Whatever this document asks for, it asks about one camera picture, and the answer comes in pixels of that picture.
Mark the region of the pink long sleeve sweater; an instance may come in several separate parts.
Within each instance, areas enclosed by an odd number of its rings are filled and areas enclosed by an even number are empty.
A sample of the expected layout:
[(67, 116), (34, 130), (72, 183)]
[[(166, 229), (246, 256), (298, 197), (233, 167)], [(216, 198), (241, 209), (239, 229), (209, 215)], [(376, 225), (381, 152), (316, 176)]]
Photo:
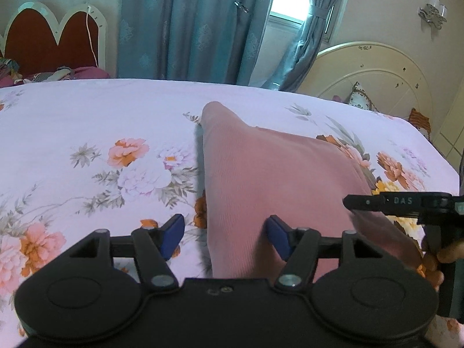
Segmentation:
[(334, 144), (249, 126), (216, 101), (204, 107), (201, 127), (213, 277), (278, 277), (284, 263), (264, 231), (272, 215), (323, 236), (354, 230), (406, 266), (421, 265), (416, 244), (387, 217), (344, 207), (346, 196), (368, 196), (371, 188)]

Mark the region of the pile of clothes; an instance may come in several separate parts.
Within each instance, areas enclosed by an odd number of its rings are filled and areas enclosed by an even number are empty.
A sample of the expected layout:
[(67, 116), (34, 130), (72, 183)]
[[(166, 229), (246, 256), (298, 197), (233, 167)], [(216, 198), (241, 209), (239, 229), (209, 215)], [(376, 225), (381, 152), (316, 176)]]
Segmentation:
[(108, 79), (110, 74), (96, 67), (81, 67), (72, 69), (59, 67), (54, 72), (39, 72), (23, 76), (19, 72), (19, 64), (12, 60), (1, 58), (1, 88), (24, 85), (28, 83), (56, 82), (73, 79)]

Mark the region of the orange patterned pillow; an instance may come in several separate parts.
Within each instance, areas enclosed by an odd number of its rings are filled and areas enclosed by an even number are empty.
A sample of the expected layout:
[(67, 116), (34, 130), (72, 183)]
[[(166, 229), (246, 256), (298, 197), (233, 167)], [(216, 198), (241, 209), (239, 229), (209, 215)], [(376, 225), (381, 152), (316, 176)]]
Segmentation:
[(407, 121), (422, 133), (429, 141), (431, 140), (431, 124), (427, 116), (422, 115), (416, 108), (411, 109), (411, 113)]

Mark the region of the floral white bed sheet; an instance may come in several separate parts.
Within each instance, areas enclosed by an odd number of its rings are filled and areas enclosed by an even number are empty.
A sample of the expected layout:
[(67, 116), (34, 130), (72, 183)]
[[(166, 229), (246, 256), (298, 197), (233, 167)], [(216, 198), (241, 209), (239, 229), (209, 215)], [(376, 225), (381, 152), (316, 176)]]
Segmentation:
[(169, 261), (180, 280), (213, 277), (203, 130), (219, 102), (252, 127), (334, 144), (371, 193), (458, 194), (454, 168), (410, 123), (296, 93), (137, 79), (1, 90), (1, 345), (24, 338), (18, 287), (96, 229), (126, 236), (172, 215), (186, 232)]

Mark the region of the patterned cushion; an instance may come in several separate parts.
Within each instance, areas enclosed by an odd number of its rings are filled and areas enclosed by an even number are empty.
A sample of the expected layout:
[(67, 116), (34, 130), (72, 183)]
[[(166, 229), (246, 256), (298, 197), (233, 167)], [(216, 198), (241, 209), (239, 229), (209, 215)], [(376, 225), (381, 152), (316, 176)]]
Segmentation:
[(378, 112), (378, 109), (367, 96), (367, 92), (358, 81), (356, 81), (352, 87), (351, 94), (348, 97), (348, 104), (362, 110)]

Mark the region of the cream arched headboard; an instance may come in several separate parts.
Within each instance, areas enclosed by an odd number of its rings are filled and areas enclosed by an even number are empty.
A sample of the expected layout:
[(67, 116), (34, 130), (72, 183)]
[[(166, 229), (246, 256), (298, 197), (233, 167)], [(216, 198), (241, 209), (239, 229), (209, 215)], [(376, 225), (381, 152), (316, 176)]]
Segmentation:
[(406, 53), (380, 42), (348, 42), (319, 52), (297, 92), (347, 101), (356, 81), (379, 112), (408, 119), (416, 108), (432, 125), (433, 100), (425, 74)]

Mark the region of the blue curtain left panel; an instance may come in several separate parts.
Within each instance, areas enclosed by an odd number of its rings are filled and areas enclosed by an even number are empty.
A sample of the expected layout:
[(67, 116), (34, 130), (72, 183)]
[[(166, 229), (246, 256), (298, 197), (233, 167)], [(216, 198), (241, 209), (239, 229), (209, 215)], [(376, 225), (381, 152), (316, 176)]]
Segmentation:
[(246, 86), (272, 0), (122, 0), (117, 75)]

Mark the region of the blue tied curtain right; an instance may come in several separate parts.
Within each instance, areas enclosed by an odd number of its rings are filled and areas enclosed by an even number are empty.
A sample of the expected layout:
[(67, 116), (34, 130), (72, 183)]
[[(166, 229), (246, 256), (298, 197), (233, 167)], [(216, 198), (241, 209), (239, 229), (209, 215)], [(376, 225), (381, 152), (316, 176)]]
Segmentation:
[(339, 0), (308, 0), (307, 18), (289, 44), (274, 73), (263, 88), (295, 92), (305, 80), (318, 55), (329, 11)]

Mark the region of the red heart shaped headboard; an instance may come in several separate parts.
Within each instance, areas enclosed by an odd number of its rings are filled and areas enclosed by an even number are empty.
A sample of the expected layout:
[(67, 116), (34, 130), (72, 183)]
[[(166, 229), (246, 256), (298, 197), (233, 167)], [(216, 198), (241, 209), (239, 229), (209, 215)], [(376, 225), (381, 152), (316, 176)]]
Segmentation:
[(22, 75), (61, 66), (106, 68), (107, 21), (95, 6), (71, 8), (61, 20), (42, 2), (25, 2), (1, 35), (1, 56), (19, 64)]

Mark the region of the wall lamp sconce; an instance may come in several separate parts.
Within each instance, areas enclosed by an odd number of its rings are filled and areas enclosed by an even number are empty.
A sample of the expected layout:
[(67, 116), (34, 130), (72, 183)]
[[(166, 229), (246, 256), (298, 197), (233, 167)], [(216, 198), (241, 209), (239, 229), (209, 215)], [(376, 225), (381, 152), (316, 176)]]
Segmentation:
[(447, 22), (447, 7), (441, 0), (429, 0), (418, 8), (418, 16), (429, 26), (441, 30)]

